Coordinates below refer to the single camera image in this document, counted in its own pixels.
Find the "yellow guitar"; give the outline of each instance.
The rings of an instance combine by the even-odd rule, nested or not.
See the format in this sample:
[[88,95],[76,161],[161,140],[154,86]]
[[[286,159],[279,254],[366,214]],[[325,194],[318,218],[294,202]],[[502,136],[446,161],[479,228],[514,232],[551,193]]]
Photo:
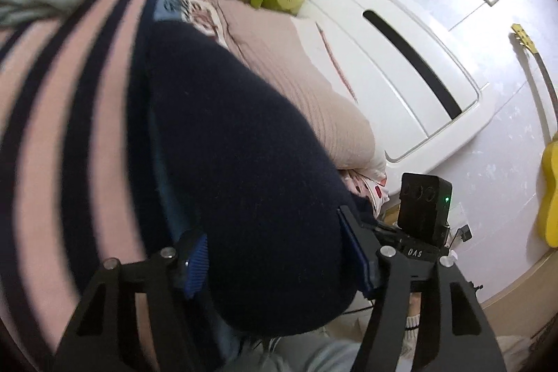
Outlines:
[[[525,46],[535,57],[538,67],[542,72],[542,78],[545,80],[546,89],[549,91],[552,107],[558,122],[558,98],[556,90],[550,79],[549,72],[546,69],[541,55],[538,53],[533,40],[527,35],[520,24],[512,25],[517,38],[521,44]],[[552,139],[552,142],[546,146],[545,152],[542,154],[542,170],[546,177],[546,194],[542,199],[541,207],[538,211],[537,223],[540,236],[552,248],[558,247],[558,191],[556,188],[556,180],[558,176],[558,132]]]

